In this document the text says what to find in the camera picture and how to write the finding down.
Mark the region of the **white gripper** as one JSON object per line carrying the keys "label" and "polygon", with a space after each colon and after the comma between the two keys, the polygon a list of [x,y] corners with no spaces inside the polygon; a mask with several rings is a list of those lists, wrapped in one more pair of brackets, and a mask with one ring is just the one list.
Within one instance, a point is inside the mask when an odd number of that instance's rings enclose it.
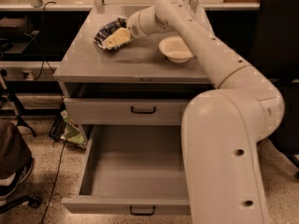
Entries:
{"label": "white gripper", "polygon": [[152,35],[155,32],[155,9],[147,7],[132,14],[126,23],[127,28],[119,28],[106,38],[102,45],[105,49],[119,48],[135,39]]}

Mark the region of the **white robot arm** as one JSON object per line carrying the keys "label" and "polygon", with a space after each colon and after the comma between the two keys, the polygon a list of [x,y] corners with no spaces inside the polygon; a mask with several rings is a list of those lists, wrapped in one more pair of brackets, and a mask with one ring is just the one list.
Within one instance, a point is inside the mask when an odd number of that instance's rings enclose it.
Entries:
{"label": "white robot arm", "polygon": [[213,88],[193,98],[181,122],[181,144],[193,224],[270,224],[256,145],[284,115],[279,90],[212,32],[202,8],[155,0],[125,23],[107,27],[104,46],[173,30]]}

